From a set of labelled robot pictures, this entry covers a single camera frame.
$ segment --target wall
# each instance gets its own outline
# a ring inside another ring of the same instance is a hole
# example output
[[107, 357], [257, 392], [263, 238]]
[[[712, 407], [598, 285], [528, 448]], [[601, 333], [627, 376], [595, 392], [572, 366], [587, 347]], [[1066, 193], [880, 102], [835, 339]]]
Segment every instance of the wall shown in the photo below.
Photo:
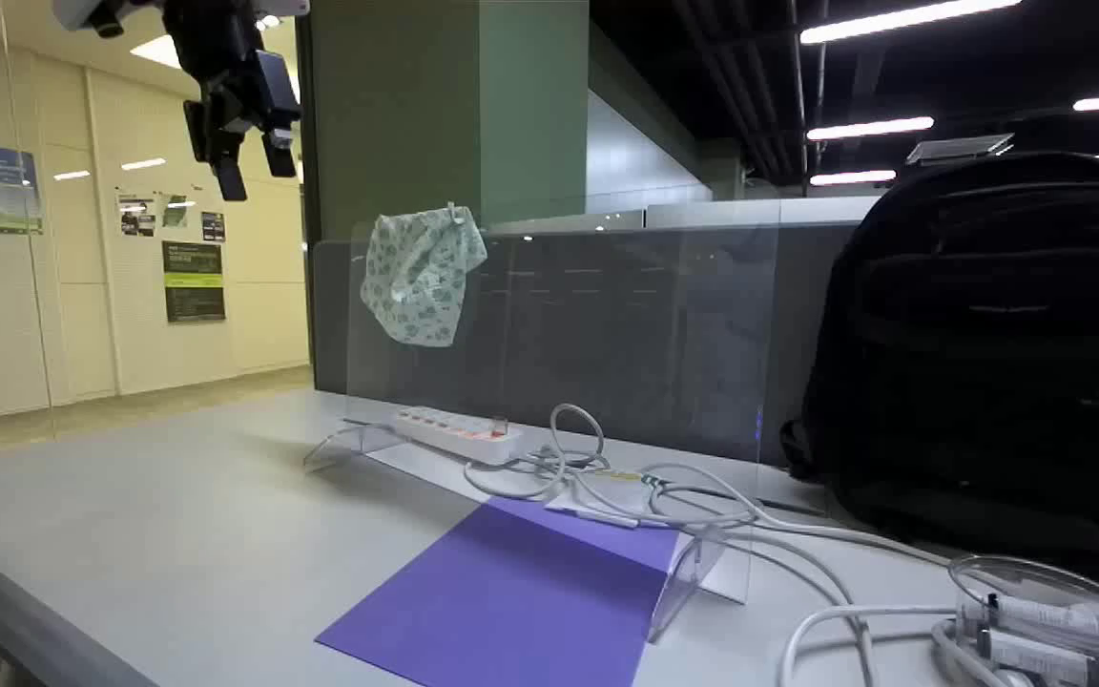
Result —
[[677, 165], [697, 175], [697, 142], [671, 113], [659, 90], [638, 74], [638, 66], [598, 30], [587, 37], [587, 86], [622, 109], [645, 138], [652, 138]]
[[[46, 212], [42, 238], [0, 238], [0, 416], [306, 361], [300, 192], [266, 184], [253, 146], [257, 197], [230, 210], [230, 320], [197, 327], [163, 315], [159, 238], [127, 239], [114, 217], [130, 184], [201, 188], [217, 205], [177, 97], [0, 51], [0, 146], [35, 151]], [[140, 151], [172, 165], [127, 179]], [[194, 217], [172, 238], [197, 239]]]
[[666, 156], [647, 133], [598, 97], [587, 97], [587, 212], [710, 197], [710, 188], [702, 188], [697, 175]]

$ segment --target black backpack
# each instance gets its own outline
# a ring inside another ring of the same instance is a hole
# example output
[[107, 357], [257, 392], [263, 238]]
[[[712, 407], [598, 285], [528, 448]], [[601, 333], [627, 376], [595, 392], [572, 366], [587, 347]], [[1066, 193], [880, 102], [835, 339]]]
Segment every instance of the black backpack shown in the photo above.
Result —
[[890, 535], [1099, 576], [1099, 160], [897, 184], [832, 267], [786, 454]]

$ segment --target power strip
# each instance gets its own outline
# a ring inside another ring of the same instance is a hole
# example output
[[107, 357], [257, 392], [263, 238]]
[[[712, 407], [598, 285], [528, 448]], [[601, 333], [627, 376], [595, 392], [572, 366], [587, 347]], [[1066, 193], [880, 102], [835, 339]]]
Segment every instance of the power strip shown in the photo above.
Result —
[[521, 437], [521, 430], [502, 421], [458, 416], [439, 407], [400, 407], [394, 413], [394, 430], [482, 465], [511, 463]]

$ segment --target cable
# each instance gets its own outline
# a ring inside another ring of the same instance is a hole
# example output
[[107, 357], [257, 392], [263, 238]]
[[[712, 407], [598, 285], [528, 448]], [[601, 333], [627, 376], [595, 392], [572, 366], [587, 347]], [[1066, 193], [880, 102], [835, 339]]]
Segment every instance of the cable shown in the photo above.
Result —
[[[581, 416], [590, 427], [595, 450], [581, 454], [581, 450], [565, 450], [562, 448], [562, 416]], [[518, 465], [529, 465], [521, 472], [538, 478], [538, 488], [497, 488], [490, 481], [482, 481], [476, 472], [518, 472]], [[584, 468], [605, 468], [601, 458], [601, 427], [598, 421], [584, 407], [584, 403], [553, 403], [548, 413], [548, 448], [540, 448], [540, 454], [535, 458], [511, 458], [502, 465], [482, 465], [482, 463], [464, 463], [462, 478], [490, 497], [506, 497], [506, 501], [553, 501], [565, 488], [577, 488], [577, 478]]]
[[[562, 427], [558, 427], [562, 413], [581, 416], [590, 427], [590, 434], [595, 434], [595, 450], [590, 454], [572, 454], [572, 450], [562, 448]], [[572, 465], [598, 463], [601, 458], [601, 427], [584, 403], [553, 403], [553, 413], [548, 413], [548, 448], [553, 448], [558, 463], [572, 463]]]
[[663, 514], [655, 504], [647, 504], [647, 511], [628, 511], [627, 504], [613, 504], [609, 497], [601, 497], [595, 483], [587, 483], [587, 478], [581, 478], [577, 483], [605, 504], [609, 511], [627, 514], [627, 520], [638, 520], [638, 521], [647, 521], [647, 525], [710, 525], [710, 530], [731, 530], [731, 525], [746, 525], [746, 521], [760, 521], [760, 520], [773, 520], [768, 514], [760, 504], [752, 504], [731, 481], [710, 472], [710, 468], [696, 468], [696, 465], [680, 465], [680, 463], [655, 463], [647, 468], [640, 468], [638, 478], [645, 483], [652, 483], [652, 501], [659, 501], [663, 491], [680, 488], [671, 481], [663, 481], [663, 472], [696, 472], [702, 481], [710, 481], [721, 497], [736, 501], [746, 514], [736, 514], [736, 520], [721, 520], [721, 514], [706, 514], [706, 520], [684, 520], [684, 514]]
[[[697, 488], [697, 483], [663, 483], [659, 497], [677, 497], [677, 491], [697, 491], [697, 497], [710, 497], [710, 501], [731, 501], [731, 491], [718, 491], [718, 488]], [[805, 507], [805, 504], [786, 504], [786, 501], [757, 501], [760, 507], [772, 507], [772, 511], [792, 511], [792, 514], [813, 514], [822, 520], [825, 511], [818, 507]]]
[[[757, 542], [763, 542], [763, 547], [777, 547], [777, 548], [808, 561], [813, 568], [822, 568], [822, 572], [829, 576], [829, 584], [835, 588], [835, 595], [825, 591], [813, 576], [805, 576], [802, 568], [792, 568], [792, 565], [786, 565], [786, 561], [777, 561], [777, 557], [768, 557], [768, 555], [746, 548], [746, 547], [731, 547], [730, 537], [718, 537], [718, 542], [721, 542], [726, 548], [739, 548], [739, 555], [746, 555], [746, 557], [773, 561], [773, 565], [786, 568], [788, 576], [813, 584], [832, 605], [855, 603], [851, 588], [848, 588], [825, 561], [818, 561], [813, 555], [805, 555], [805, 548], [799, 548], [799, 547], [788, 547], [788, 542], [757, 537]], [[863, 619], [848, 619], [848, 627], [851, 627], [851, 635], [855, 635], [855, 640], [858, 640], [855, 647], [858, 647], [863, 684], [875, 687], [875, 684], [876, 684], [876, 673], [875, 673], [871, 627], [865, 627]]]
[[900, 557], [936, 565], [936, 568], [949, 568], [949, 557], [940, 557], [940, 555], [931, 555], [931, 548], [917, 548], [917, 547], [905, 547], [905, 542], [894, 542], [894, 537], [876, 537], [876, 535], [865, 535], [865, 530], [808, 525], [808, 521], [786, 521], [786, 520], [763, 521], [760, 530], [799, 535], [799, 537], [855, 542], [855, 547], [890, 548], [890, 555], [900, 555]]
[[818, 610], [788, 635], [788, 640], [782, 647], [777, 687], [792, 684], [792, 656], [802, 652], [802, 640], [813, 627], [832, 623], [832, 619], [865, 619], [865, 614], [958, 614], [958, 605], [917, 603], [917, 605], [829, 605], [829, 610]]

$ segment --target gray pillar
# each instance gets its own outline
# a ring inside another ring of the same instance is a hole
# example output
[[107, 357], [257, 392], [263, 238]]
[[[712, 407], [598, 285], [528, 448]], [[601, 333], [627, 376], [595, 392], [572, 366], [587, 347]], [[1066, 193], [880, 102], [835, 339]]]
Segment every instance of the gray pillar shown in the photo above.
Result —
[[444, 201], [584, 210], [587, 0], [331, 0], [309, 37], [320, 238]]

